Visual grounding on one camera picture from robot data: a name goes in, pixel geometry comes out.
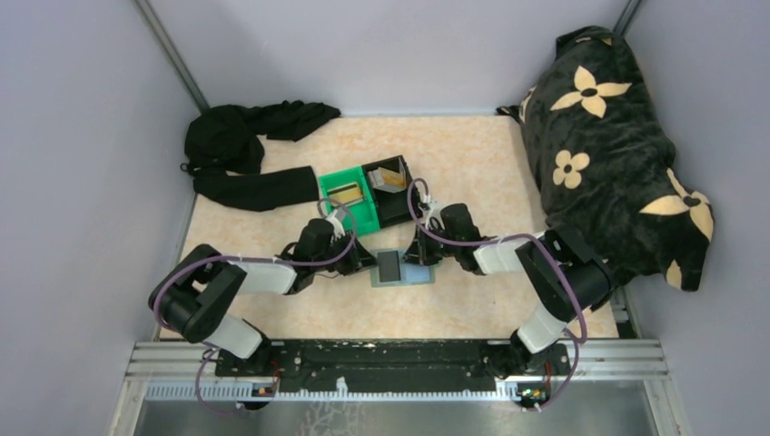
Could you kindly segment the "sage green card holder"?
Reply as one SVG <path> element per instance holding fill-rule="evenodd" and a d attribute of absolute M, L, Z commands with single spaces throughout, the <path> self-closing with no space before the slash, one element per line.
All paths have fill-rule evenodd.
<path fill-rule="evenodd" d="M 390 250 L 398 251 L 400 254 L 401 281 L 381 283 L 379 282 L 379 276 L 378 276 L 377 253 L 382 251 L 390 251 Z M 404 261 L 405 252 L 406 252 L 405 248 L 398 248 L 398 249 L 389 248 L 389 249 L 376 250 L 372 253 L 377 264 L 374 268 L 370 269 L 370 285 L 373 288 L 427 285 L 427 284 L 433 284 L 435 282 L 435 268 L 433 266 L 420 266 L 413 263 L 406 263 Z"/>

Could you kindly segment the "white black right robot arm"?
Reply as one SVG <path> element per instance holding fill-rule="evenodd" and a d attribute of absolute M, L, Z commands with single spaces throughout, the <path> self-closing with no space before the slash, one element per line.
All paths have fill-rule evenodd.
<path fill-rule="evenodd" d="M 478 276 L 527 275 L 538 304 L 510 336 L 511 372 L 536 373 L 568 325 L 583 324 L 583 311 L 607 302 L 616 287 L 606 263 L 569 226 L 494 238 L 481 235 L 464 203 L 441 206 L 427 194 L 416 194 L 408 210 L 416 231 L 405 262 L 432 266 L 452 258 Z"/>

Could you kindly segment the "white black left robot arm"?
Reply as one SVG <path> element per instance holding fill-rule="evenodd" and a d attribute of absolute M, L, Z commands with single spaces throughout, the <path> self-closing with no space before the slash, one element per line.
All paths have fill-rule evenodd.
<path fill-rule="evenodd" d="M 297 241 L 272 258 L 227 256 L 209 244 L 196 246 L 151 292 L 148 306 L 165 329 L 189 343 L 210 345 L 233 357 L 251 376 L 272 364 L 271 340 L 252 323 L 230 314 L 245 293 L 294 295 L 321 272 L 342 276 L 375 267 L 377 260 L 346 230 L 339 213 L 313 218 Z"/>

